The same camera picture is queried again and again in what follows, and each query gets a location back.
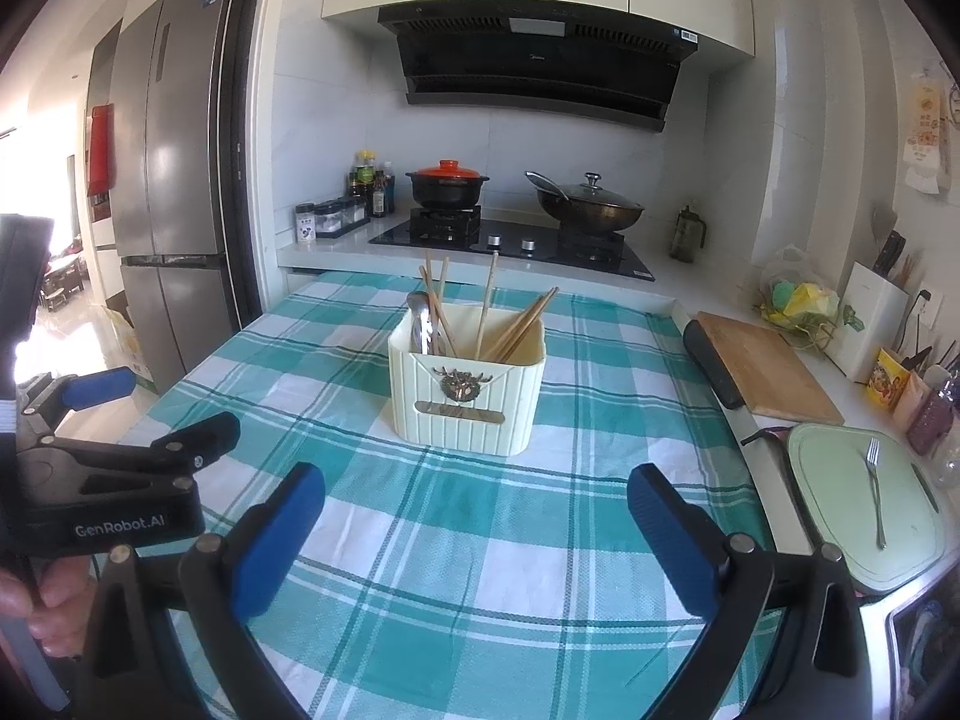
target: refrigerator door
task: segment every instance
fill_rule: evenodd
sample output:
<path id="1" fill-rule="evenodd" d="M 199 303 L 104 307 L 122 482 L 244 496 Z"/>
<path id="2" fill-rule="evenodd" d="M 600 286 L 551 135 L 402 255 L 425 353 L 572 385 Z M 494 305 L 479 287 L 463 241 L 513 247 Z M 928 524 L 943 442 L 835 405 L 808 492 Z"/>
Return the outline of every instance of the refrigerator door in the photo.
<path id="1" fill-rule="evenodd" d="M 147 77 L 161 4 L 154 2 L 120 33 L 110 78 L 115 176 L 110 213 L 120 257 L 154 253 L 147 206 Z"/>
<path id="2" fill-rule="evenodd" d="M 128 312 L 133 320 L 133 331 L 140 342 L 143 359 L 160 394 L 184 378 L 186 369 L 176 347 L 174 329 L 167 316 L 163 289 L 160 285 L 162 268 L 121 266 L 124 290 L 127 293 Z"/>
<path id="3" fill-rule="evenodd" d="M 157 254 L 224 250 L 217 170 L 220 47 L 229 0 L 163 0 L 147 93 Z"/>
<path id="4" fill-rule="evenodd" d="M 160 284 L 176 346 L 189 373 L 236 332 L 227 309 L 227 271 L 161 268 Z"/>

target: black stovetop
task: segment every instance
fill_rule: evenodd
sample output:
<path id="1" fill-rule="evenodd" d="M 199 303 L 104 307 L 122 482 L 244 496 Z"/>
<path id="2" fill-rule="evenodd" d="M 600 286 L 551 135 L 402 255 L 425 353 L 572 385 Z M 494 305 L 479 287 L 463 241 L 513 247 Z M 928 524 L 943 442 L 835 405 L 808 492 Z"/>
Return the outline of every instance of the black stovetop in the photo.
<path id="1" fill-rule="evenodd" d="M 629 278 L 653 281 L 653 274 L 640 261 L 634 252 L 623 241 L 623 236 L 616 233 L 602 239 L 595 239 L 579 233 L 568 233 L 550 227 L 539 227 L 534 224 L 517 224 L 512 221 L 497 221 L 490 218 L 480 220 L 479 231 L 474 229 L 463 236 L 454 234 L 426 235 L 413 237 L 410 234 L 410 220 L 392 227 L 381 235 L 370 240 L 371 244 L 391 245 L 392 247 L 432 248 L 432 250 L 475 251 L 481 254 L 500 252 L 501 257 L 515 257 L 518 260 L 534 260 L 536 262 L 555 263 L 557 265 L 586 268 L 590 271 L 600 271 L 604 274 L 619 274 Z M 421 230 L 424 225 L 415 220 L 415 229 Z M 490 236 L 500 237 L 500 246 L 488 244 Z M 447 237 L 453 240 L 438 240 Z M 521 242 L 533 241 L 532 252 L 524 251 Z"/>

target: fork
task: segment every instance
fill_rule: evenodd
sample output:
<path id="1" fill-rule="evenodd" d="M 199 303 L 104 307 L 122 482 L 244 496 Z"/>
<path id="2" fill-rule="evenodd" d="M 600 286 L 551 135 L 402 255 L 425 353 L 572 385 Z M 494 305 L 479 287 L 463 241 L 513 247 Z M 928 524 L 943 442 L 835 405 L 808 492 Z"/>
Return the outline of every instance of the fork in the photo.
<path id="1" fill-rule="evenodd" d="M 867 473 L 870 474 L 870 481 L 874 486 L 874 506 L 877 509 L 877 547 L 886 549 L 887 539 L 883 534 L 883 512 L 880 509 L 880 480 L 877 479 L 877 466 L 880 465 L 880 442 L 876 437 L 870 439 L 866 464 Z"/>

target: spoon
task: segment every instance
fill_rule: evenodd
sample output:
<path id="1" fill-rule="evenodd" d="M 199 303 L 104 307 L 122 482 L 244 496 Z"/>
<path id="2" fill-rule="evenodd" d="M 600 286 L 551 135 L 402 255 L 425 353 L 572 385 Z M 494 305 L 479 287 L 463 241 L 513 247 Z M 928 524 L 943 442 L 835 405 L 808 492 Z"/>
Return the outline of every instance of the spoon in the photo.
<path id="1" fill-rule="evenodd" d="M 413 315 L 410 325 L 410 347 L 416 354 L 430 354 L 433 323 L 430 322 L 430 298 L 424 292 L 407 295 L 407 305 Z"/>

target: glass kettle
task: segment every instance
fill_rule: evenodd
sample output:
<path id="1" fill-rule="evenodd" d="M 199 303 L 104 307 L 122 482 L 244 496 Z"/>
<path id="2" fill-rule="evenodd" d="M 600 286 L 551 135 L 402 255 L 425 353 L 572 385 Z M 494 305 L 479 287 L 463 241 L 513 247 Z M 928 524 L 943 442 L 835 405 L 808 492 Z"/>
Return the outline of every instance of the glass kettle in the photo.
<path id="1" fill-rule="evenodd" d="M 677 227 L 670 242 L 670 256 L 682 263 L 692 263 L 698 248 L 707 242 L 707 223 L 686 205 L 677 217 Z"/>

